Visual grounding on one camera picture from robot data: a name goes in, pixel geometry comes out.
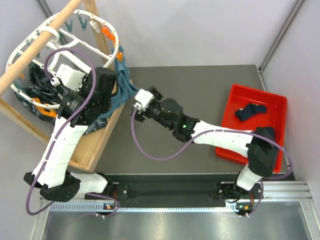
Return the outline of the teal blue garment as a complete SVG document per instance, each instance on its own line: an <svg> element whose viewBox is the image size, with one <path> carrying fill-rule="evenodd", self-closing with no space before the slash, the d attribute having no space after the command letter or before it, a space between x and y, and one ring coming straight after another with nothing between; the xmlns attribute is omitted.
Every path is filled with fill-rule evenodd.
<svg viewBox="0 0 320 240"><path fill-rule="evenodd" d="M131 83L130 70L127 67L123 47L119 46L119 53L122 54L122 60L114 60L114 69L117 76L117 92L111 97L112 106L109 111L101 114L98 119L107 119L112 116L113 112L126 103L131 97L134 97L140 88Z"/></svg>

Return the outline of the white round clip hanger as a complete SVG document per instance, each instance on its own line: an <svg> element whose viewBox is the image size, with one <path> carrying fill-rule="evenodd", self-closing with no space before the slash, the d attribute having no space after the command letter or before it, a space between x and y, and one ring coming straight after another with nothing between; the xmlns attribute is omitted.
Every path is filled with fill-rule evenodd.
<svg viewBox="0 0 320 240"><path fill-rule="evenodd" d="M67 31L63 28L60 28L57 33L54 34L54 38L51 39L48 43L46 43L45 47L50 50L56 50L61 48L71 48L78 44L83 45L85 48L89 49L90 51L94 52L95 54L101 56L106 63L104 67L109 67L112 63L114 63L115 67L119 67L122 65L119 71L126 70L126 63L124 57L124 50L120 45L120 39L118 33L116 32L115 28L107 21L103 20L102 18L94 15L85 10L77 9L74 12L79 20L81 21L81 16L87 16L90 19L91 27L97 32L102 33L105 35L110 41L113 43L113 52L112 54L103 53L100 49L95 48L85 41L82 41L78 37L71 34L72 25L67 25ZM14 51L11 53L8 61L6 70L8 70L13 63L24 53L23 48L30 46L31 41L36 40L42 31L49 29L49 24L57 17L57 14L52 15L46 21L44 21L36 30L34 30ZM67 81L66 78L63 78L61 74L58 74L57 71L54 70L56 65L58 64L59 57L64 56L69 60L69 62L73 63L75 66L79 68L85 74L88 74L91 68L86 65L83 61L81 61L78 57L73 55L71 52L58 52L53 56L52 62L48 65L47 71L53 77L53 81L50 81L49 84L51 86L65 86L73 91L79 91L81 84L76 86L76 83ZM59 108L59 104L56 100L49 100L46 102L45 100L40 100L39 97L31 97L29 93L20 85L19 82L14 81L11 84L11 89L14 91L16 97L21 101L21 103L27 108L31 113L34 115L43 115L50 118L54 118L57 116L57 110Z"/></svg>

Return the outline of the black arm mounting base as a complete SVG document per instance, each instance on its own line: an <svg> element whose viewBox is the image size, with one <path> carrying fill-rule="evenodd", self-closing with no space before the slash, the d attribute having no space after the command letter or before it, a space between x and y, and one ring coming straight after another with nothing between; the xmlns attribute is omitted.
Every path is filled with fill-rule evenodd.
<svg viewBox="0 0 320 240"><path fill-rule="evenodd" d="M263 196L263 184L250 190L236 185L232 174L107 174L102 193L85 194L86 200L119 201L124 210L206 211L231 207L237 215L251 214Z"/></svg>

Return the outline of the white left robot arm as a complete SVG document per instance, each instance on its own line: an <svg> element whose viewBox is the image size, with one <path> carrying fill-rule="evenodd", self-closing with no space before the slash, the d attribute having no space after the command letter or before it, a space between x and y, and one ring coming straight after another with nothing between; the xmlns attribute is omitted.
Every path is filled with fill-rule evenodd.
<svg viewBox="0 0 320 240"><path fill-rule="evenodd" d="M81 77L80 91L62 97L49 144L38 166L24 175L24 181L40 189L48 201L68 202L75 196L97 193L109 198L111 183L99 173L79 174L67 170L75 148L89 126L111 109L116 72L96 67Z"/></svg>

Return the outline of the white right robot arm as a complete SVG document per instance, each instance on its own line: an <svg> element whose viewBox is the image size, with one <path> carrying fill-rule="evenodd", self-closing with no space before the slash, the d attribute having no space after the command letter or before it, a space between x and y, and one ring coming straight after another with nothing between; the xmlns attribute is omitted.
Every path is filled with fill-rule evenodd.
<svg viewBox="0 0 320 240"><path fill-rule="evenodd" d="M146 118L153 119L170 130L178 141L210 145L247 158L248 162L235 183L221 186L218 191L220 197L229 203L245 198L257 182L272 176L279 149L269 128L234 130L206 123L184 114L181 105L172 98L163 99L155 87L140 89L134 99L135 120L143 122Z"/></svg>

